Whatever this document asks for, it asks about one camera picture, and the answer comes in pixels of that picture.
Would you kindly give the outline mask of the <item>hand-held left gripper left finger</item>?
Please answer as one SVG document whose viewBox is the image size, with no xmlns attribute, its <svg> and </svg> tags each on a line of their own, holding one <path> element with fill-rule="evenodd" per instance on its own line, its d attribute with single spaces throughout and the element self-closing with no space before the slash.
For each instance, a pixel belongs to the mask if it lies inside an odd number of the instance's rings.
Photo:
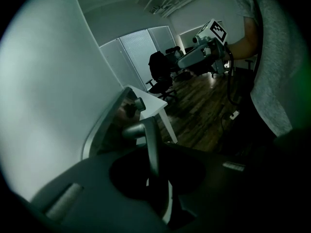
<svg viewBox="0 0 311 233">
<path fill-rule="evenodd" d="M 147 151 L 104 153 L 56 177 L 31 204 L 63 232 L 164 233 L 149 176 Z"/>
</svg>

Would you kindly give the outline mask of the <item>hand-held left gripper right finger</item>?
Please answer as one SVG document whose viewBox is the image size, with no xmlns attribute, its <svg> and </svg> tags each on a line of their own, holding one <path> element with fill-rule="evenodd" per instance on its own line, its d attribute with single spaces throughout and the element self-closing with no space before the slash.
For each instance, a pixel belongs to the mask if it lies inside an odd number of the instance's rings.
<svg viewBox="0 0 311 233">
<path fill-rule="evenodd" d="M 275 226 L 279 158 L 269 149 L 236 157 L 167 143 L 161 153 L 173 187 L 174 233 L 246 233 Z"/>
</svg>

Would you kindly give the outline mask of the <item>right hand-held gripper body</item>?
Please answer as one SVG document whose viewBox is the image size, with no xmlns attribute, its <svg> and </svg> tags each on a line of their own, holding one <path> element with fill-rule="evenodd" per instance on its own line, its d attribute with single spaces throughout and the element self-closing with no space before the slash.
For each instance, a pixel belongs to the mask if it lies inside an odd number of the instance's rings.
<svg viewBox="0 0 311 233">
<path fill-rule="evenodd" d="M 202 53 L 208 71 L 212 75 L 225 75 L 225 72 L 229 71 L 229 67 L 226 67 L 224 63 L 227 36 L 228 34 L 222 24 L 211 19 L 193 37 L 194 46 Z"/>
</svg>

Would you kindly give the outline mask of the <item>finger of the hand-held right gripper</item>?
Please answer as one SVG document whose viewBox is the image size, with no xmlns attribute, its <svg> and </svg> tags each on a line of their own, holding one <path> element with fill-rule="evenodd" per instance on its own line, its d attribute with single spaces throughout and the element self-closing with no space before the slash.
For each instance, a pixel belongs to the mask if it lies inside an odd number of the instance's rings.
<svg viewBox="0 0 311 233">
<path fill-rule="evenodd" d="M 199 63 L 205 59 L 205 46 L 199 46 L 196 48 L 193 48 L 191 51 L 189 51 L 187 54 L 182 56 L 178 61 L 177 65 L 180 69 L 188 68 L 196 63 Z"/>
</svg>

